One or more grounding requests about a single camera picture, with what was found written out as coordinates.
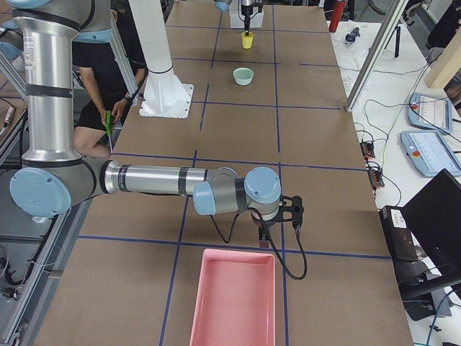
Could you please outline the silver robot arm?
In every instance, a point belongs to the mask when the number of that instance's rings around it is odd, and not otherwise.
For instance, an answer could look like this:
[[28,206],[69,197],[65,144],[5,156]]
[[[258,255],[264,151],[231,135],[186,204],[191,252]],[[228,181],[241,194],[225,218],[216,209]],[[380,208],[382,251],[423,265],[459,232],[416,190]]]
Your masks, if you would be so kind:
[[108,1],[13,1],[23,34],[30,147],[9,190],[31,216],[52,217],[89,198],[115,192],[178,195],[200,215],[250,212],[259,241],[282,222],[277,173],[267,167],[239,177],[232,169],[193,169],[119,164],[83,157],[73,144],[72,42],[109,42],[115,34]]
[[[221,12],[226,13],[232,7],[233,0],[214,0],[215,7]],[[243,24],[243,36],[250,37],[251,21],[259,13],[262,13],[262,1],[243,0],[236,1],[236,17]]]

